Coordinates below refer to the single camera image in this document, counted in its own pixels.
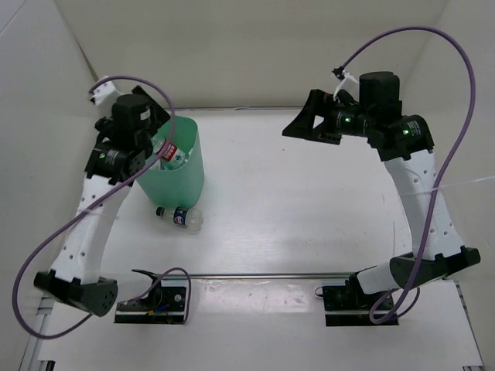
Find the red label plastic bottle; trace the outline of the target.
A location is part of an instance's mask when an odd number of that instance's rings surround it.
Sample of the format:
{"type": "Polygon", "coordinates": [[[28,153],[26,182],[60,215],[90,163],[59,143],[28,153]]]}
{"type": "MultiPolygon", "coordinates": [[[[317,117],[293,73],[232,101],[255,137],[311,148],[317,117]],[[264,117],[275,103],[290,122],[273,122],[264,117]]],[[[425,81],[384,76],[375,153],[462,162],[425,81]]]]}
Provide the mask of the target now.
{"type": "MultiPolygon", "coordinates": [[[[159,136],[152,138],[153,152],[158,154],[165,144],[166,140],[159,136]]],[[[184,166],[188,161],[189,155],[175,144],[171,144],[167,152],[160,158],[157,167],[163,171],[172,171],[184,166]]]]}

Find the Pepsi label plastic bottle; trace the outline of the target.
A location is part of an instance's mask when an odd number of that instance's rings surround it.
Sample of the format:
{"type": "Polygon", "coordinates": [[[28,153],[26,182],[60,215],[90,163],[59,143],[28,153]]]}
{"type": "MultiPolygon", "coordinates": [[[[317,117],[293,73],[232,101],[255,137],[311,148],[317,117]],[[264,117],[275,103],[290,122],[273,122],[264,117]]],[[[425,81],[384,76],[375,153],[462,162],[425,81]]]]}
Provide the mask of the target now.
{"type": "Polygon", "coordinates": [[[184,207],[157,207],[155,214],[169,225],[177,226],[191,233],[200,232],[203,213],[199,209],[184,207]]]}

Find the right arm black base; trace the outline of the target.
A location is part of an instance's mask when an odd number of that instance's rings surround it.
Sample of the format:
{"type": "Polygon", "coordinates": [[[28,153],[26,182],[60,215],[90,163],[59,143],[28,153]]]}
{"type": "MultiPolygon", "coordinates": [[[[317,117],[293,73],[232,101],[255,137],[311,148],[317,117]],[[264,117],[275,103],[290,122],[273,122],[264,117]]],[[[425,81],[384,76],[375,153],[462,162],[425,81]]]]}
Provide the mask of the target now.
{"type": "Polygon", "coordinates": [[[370,310],[383,292],[358,294],[345,279],[323,281],[314,294],[323,300],[326,327],[366,327],[374,326],[370,310]]]}

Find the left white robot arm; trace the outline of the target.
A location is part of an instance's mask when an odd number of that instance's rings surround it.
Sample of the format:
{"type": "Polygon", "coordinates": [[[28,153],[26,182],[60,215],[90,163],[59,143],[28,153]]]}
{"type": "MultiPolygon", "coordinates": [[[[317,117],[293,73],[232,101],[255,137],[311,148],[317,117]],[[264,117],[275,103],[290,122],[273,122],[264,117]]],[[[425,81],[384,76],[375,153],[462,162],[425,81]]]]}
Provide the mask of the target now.
{"type": "Polygon", "coordinates": [[[57,301],[102,317],[114,305],[118,283],[101,276],[101,260],[121,204],[138,174],[156,153],[152,145],[169,114],[140,87],[122,94],[105,83],[91,98],[102,117],[97,140],[84,169],[78,221],[69,228],[63,247],[34,286],[57,301]]]}

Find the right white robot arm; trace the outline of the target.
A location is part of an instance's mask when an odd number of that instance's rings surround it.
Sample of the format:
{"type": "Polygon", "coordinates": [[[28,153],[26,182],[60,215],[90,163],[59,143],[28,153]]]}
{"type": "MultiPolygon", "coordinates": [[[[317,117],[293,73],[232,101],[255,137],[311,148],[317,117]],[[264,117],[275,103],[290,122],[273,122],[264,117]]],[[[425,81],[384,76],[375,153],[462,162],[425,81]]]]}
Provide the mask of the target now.
{"type": "Polygon", "coordinates": [[[332,145],[343,136],[366,138],[393,179],[411,232],[412,251],[349,277],[347,299],[364,309],[377,293],[404,288],[415,264],[414,287],[449,276],[480,262],[480,252],[466,247],[453,226],[442,194],[430,202],[435,170],[434,141],[425,119],[404,115],[400,80],[392,72],[365,73],[358,100],[340,90],[311,90],[283,135],[332,145]]]}

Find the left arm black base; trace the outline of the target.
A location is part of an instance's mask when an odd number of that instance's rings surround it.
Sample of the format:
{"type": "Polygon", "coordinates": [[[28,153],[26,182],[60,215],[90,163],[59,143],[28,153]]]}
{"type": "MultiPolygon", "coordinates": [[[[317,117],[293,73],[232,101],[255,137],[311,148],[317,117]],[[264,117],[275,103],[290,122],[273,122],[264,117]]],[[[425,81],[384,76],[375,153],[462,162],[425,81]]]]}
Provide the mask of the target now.
{"type": "Polygon", "coordinates": [[[158,274],[132,269],[152,283],[144,294],[117,303],[114,323],[126,325],[185,325],[189,319],[192,279],[181,267],[158,274]]]}

